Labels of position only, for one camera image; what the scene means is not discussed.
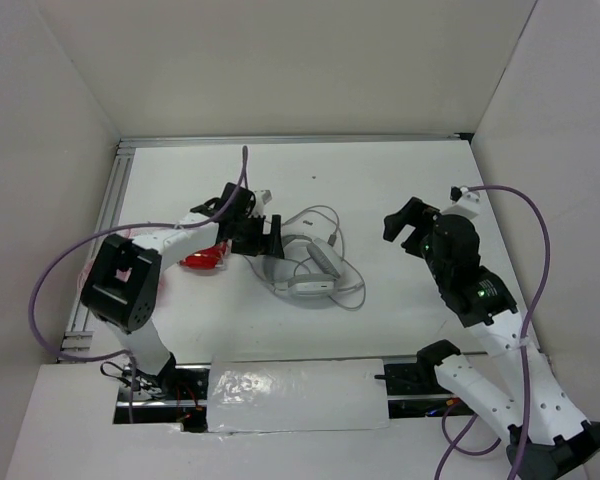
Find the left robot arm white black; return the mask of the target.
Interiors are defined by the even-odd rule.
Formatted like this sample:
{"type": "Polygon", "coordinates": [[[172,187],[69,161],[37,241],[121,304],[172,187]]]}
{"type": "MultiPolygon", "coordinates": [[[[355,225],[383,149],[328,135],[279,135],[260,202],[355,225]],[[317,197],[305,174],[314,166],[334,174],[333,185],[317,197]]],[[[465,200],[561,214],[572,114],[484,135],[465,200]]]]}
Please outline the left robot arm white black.
{"type": "Polygon", "coordinates": [[[182,377],[152,316],[162,274],[201,250],[227,242],[239,255],[283,256],[281,217],[264,230],[268,190],[228,183],[219,197],[195,206],[181,220],[131,237],[107,236],[83,285],[80,301],[114,333],[136,361],[136,372],[163,396],[175,394],[182,377]]]}

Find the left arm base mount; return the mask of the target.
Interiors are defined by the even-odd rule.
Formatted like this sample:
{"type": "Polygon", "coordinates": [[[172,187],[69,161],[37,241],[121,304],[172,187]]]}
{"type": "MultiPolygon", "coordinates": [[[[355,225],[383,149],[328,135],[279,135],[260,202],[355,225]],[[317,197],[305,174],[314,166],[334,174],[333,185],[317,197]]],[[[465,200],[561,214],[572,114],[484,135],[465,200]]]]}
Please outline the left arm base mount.
{"type": "Polygon", "coordinates": [[[207,424],[207,365],[178,366],[175,385],[167,392],[137,375],[131,382],[129,365],[111,361],[100,365],[102,376],[114,380],[118,393],[113,414],[115,425],[128,425],[129,410],[134,424],[179,424],[190,433],[204,433],[207,424]]]}

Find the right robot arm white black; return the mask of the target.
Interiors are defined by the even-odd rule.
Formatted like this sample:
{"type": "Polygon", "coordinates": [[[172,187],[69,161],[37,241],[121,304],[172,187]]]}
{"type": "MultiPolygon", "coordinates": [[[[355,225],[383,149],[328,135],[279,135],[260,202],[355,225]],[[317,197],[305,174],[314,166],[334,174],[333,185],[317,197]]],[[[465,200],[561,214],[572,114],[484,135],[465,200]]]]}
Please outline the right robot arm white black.
{"type": "Polygon", "coordinates": [[[485,378],[451,342],[421,349],[417,365],[430,382],[459,398],[506,448],[514,477],[558,479],[600,451],[600,422],[569,399],[504,281],[483,266],[477,191],[455,187],[440,210],[417,197],[384,219],[383,238],[394,241],[410,226],[404,251],[422,259],[445,306],[479,341],[507,388],[485,378]]]}

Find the white grey headphones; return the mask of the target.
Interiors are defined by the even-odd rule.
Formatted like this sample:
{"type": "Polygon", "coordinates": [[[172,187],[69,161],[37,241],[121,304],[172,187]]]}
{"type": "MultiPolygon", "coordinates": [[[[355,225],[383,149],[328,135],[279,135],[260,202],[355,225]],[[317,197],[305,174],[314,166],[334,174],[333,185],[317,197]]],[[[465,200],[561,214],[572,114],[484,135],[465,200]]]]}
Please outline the white grey headphones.
{"type": "Polygon", "coordinates": [[[308,258],[295,260],[298,269],[286,279],[277,279],[277,267],[282,259],[266,256],[262,260],[262,273],[272,291],[293,300],[319,300],[336,293],[344,278],[344,261],[326,240],[304,235],[289,234],[282,237],[282,247],[301,245],[308,258]]]}

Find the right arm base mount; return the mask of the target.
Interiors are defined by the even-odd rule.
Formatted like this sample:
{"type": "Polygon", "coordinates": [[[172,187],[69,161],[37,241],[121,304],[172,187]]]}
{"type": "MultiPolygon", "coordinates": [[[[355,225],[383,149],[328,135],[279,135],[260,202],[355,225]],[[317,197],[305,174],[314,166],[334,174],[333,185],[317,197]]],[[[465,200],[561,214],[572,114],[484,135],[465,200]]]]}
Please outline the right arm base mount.
{"type": "Polygon", "coordinates": [[[374,378],[385,386],[389,418],[441,418],[451,406],[452,416],[472,414],[468,406],[438,384],[434,374],[434,367],[443,359],[458,354],[455,345],[440,340],[419,350],[414,361],[385,363],[374,378]]]}

